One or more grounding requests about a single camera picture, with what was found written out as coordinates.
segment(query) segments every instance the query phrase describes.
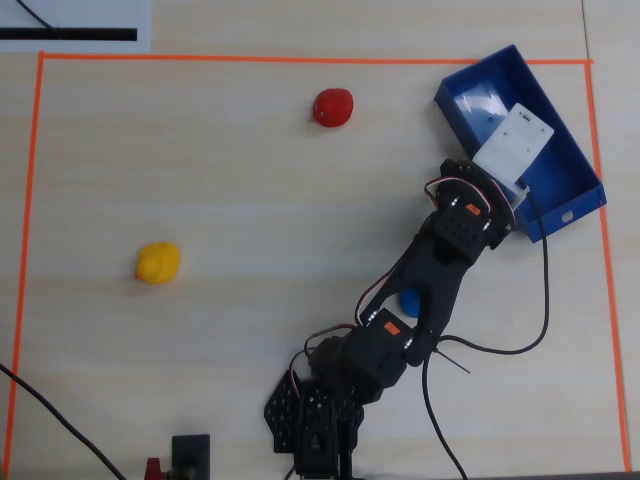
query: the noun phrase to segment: white plastic block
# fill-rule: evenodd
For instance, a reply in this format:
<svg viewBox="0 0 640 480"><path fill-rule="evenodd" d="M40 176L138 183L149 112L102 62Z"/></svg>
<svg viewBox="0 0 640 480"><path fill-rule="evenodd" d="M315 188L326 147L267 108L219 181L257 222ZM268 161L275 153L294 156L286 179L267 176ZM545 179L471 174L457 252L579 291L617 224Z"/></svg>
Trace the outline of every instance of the white plastic block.
<svg viewBox="0 0 640 480"><path fill-rule="evenodd" d="M520 195L516 185L551 139L553 129L525 107L516 103L498 128L478 150L473 163L512 192Z"/></svg>

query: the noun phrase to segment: blue tray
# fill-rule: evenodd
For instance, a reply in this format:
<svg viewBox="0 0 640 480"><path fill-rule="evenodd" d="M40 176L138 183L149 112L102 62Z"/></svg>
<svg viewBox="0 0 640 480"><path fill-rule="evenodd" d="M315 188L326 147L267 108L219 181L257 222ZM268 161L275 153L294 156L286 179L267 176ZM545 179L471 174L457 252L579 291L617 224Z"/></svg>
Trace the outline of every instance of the blue tray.
<svg viewBox="0 0 640 480"><path fill-rule="evenodd" d="M522 175L540 205L548 235L607 203L602 182L515 45L442 80L435 100L470 158L518 102L554 129ZM540 240L528 200L517 210L517 228L531 241Z"/></svg>

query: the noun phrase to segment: red object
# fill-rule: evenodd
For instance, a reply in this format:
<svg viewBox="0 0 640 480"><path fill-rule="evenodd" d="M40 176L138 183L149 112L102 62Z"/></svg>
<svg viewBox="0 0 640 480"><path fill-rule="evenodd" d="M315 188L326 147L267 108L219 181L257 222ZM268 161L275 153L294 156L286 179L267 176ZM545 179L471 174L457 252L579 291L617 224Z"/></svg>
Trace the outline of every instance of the red object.
<svg viewBox="0 0 640 480"><path fill-rule="evenodd" d="M147 469L144 472L144 480L165 480L166 474L160 470L159 458L148 458Z"/></svg>
<svg viewBox="0 0 640 480"><path fill-rule="evenodd" d="M320 92L313 102L313 119L323 127L334 128L347 123L353 112L353 96L344 88Z"/></svg>

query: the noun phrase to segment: yellow rubber duck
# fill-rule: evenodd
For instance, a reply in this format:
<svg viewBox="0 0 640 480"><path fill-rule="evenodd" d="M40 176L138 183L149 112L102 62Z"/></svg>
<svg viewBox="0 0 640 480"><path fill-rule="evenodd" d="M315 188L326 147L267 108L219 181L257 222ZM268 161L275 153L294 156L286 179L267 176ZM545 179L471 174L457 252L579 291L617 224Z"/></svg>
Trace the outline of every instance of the yellow rubber duck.
<svg viewBox="0 0 640 480"><path fill-rule="evenodd" d="M158 284L173 280L180 267L180 250L171 242L150 243L138 253L136 278Z"/></svg>

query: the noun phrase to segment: wooden table surface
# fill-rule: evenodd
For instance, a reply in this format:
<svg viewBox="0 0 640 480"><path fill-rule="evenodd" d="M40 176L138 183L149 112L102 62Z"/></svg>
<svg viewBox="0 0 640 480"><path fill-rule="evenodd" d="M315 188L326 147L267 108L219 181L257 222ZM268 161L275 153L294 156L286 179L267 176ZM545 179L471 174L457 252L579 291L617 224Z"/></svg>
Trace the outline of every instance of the wooden table surface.
<svg viewBox="0 0 640 480"><path fill-rule="evenodd" d="M633 458L640 4L586 0L584 13L586 39L578 0L162 0L153 52L479 58L515 43L527 58L589 53ZM36 66L35 55L0 56L5 365L15 346ZM127 478L142 478L146 458L166 460L170 437L187 433L211 434L212 478L282 478L291 457L271 451L264 401L309 333L350 319L429 213L425 180L463 155L432 101L459 68L47 60L20 374ZM533 70L593 162L583 66ZM339 131L309 122L315 94L329 86L356 99ZM182 248L180 278L161 288L135 282L138 248L161 239ZM433 406L469 476L625 469L600 215L550 237L549 254L551 326L535 351L503 358L448 346L471 376L433 361ZM502 348L535 338L541 260L521 235L486 252L447 331ZM8 403L2 382L0 411ZM4 458L12 479L109 478L25 392L14 420ZM366 408L354 467L367 478L457 476L426 415L418 369Z"/></svg>

